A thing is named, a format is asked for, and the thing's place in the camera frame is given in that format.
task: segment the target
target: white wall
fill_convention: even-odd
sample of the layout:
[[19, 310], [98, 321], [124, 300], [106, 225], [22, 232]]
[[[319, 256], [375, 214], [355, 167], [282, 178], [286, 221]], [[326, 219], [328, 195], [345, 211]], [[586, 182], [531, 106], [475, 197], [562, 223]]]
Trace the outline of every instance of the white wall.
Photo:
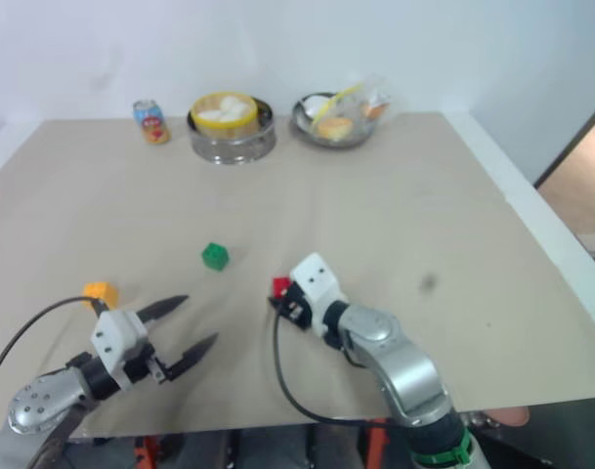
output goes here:
[[0, 0], [6, 122], [221, 89], [287, 112], [369, 72], [404, 108], [472, 109], [533, 179], [595, 106], [595, 0]]

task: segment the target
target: beige table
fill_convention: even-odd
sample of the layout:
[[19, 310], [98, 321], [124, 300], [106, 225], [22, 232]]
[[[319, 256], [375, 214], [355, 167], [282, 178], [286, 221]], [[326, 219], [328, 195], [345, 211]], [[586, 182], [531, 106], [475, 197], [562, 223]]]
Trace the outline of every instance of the beige table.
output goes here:
[[[179, 381], [113, 397], [78, 436], [304, 421], [276, 384], [265, 296], [314, 250], [354, 302], [398, 316], [459, 409], [595, 396], [595, 325], [442, 116], [401, 116], [344, 152], [293, 140], [283, 121], [277, 132], [270, 156], [228, 167], [194, 155], [181, 125], [150, 147], [128, 120], [47, 122], [2, 169], [0, 350], [95, 280], [117, 285], [127, 308], [191, 296], [150, 333], [168, 361], [220, 334]], [[222, 273], [201, 263], [209, 241], [230, 249]], [[0, 370], [0, 425], [21, 385], [91, 350], [94, 323], [75, 306], [26, 333]], [[385, 413], [368, 372], [312, 333], [284, 324], [281, 344], [311, 409]]]

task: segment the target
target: yellow cube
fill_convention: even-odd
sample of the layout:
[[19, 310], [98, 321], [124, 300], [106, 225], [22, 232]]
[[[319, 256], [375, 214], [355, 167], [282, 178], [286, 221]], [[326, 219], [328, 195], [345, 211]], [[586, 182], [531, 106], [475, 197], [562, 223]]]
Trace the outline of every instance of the yellow cube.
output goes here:
[[82, 292], [84, 296], [91, 296], [93, 298], [100, 298], [104, 301], [108, 307], [114, 310], [117, 307], [119, 299], [119, 292], [107, 281], [94, 281], [93, 283], [87, 283], [84, 285]]

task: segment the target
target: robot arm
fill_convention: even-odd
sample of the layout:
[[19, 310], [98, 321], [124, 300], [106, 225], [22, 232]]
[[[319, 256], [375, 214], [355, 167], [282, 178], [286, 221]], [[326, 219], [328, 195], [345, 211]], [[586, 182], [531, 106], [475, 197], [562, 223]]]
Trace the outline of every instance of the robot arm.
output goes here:
[[69, 435], [100, 403], [146, 376], [174, 380], [199, 362], [217, 334], [166, 366], [155, 355], [145, 324], [177, 308], [187, 296], [158, 301], [139, 312], [102, 311], [93, 331], [97, 356], [84, 352], [62, 370], [35, 378], [9, 405], [0, 431], [0, 469], [54, 467]]
[[292, 283], [272, 304], [302, 329], [368, 368], [404, 429], [415, 467], [488, 469], [462, 424], [432, 360], [402, 332], [397, 318], [349, 303], [329, 266], [313, 253], [290, 272]]

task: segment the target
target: metal bowl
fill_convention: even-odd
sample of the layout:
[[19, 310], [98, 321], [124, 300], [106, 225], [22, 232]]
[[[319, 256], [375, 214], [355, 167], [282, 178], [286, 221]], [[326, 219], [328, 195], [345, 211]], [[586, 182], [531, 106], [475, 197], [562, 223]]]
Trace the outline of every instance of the metal bowl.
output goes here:
[[311, 96], [324, 96], [326, 98], [332, 98], [335, 93], [312, 93], [304, 96], [301, 100], [295, 103], [292, 111], [292, 117], [290, 119], [290, 126], [295, 135], [302, 140], [326, 147], [329, 149], [348, 149], [356, 147], [364, 143], [375, 130], [376, 122], [365, 122], [362, 127], [355, 129], [346, 139], [343, 140], [329, 140], [320, 135], [317, 135], [311, 131], [313, 119], [308, 117], [306, 110], [304, 109], [304, 101]]
[[258, 107], [260, 131], [242, 139], [211, 139], [200, 134], [189, 112], [187, 125], [195, 153], [215, 164], [243, 164], [267, 155], [276, 145], [274, 114], [267, 103], [253, 100]]

